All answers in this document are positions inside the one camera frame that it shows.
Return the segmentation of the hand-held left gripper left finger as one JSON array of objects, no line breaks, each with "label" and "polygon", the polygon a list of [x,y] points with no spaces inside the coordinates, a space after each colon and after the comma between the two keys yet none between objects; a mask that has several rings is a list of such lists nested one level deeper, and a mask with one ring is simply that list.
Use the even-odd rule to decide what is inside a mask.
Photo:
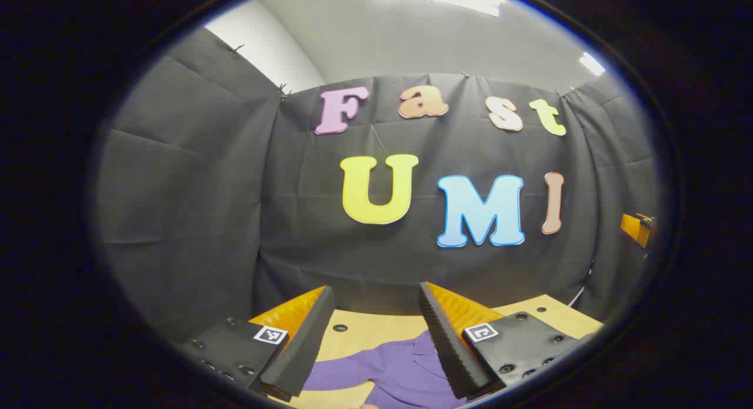
[{"label": "hand-held left gripper left finger", "polygon": [[303,390],[334,310],[333,288],[321,286],[250,320],[228,316],[181,350],[243,390],[289,402]]}]

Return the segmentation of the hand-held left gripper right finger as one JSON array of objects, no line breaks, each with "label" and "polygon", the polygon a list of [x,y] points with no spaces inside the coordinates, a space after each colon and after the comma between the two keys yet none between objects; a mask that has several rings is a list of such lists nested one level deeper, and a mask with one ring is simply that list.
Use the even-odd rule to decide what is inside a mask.
[{"label": "hand-held left gripper right finger", "polygon": [[598,329],[593,318],[548,295],[492,309],[424,281],[418,302],[450,387],[468,400],[546,371]]}]

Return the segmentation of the purple button shirt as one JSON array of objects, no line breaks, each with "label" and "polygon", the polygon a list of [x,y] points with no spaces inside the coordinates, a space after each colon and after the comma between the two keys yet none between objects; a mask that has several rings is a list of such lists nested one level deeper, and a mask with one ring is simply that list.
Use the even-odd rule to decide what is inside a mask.
[{"label": "purple button shirt", "polygon": [[456,409],[468,403],[450,387],[429,331],[344,358],[317,361],[305,391],[331,391],[374,383],[366,405],[379,409]]}]

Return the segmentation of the black backdrop cloth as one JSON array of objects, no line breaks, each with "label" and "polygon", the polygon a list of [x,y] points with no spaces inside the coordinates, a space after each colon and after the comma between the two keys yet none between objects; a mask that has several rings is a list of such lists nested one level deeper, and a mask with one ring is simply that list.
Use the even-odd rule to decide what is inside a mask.
[{"label": "black backdrop cloth", "polygon": [[608,321],[647,274],[623,215],[668,210],[655,140],[611,76],[562,97],[421,73],[281,98],[202,28],[111,122],[96,207],[116,277],[173,340],[322,285],[368,314],[420,315],[430,281]]}]

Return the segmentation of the small ceiling light panel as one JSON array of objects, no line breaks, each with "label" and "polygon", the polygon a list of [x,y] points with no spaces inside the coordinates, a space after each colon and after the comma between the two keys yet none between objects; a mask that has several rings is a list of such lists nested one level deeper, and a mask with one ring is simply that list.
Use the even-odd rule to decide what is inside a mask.
[{"label": "small ceiling light panel", "polygon": [[588,52],[583,52],[578,58],[579,63],[592,75],[599,77],[606,72],[606,68]]}]

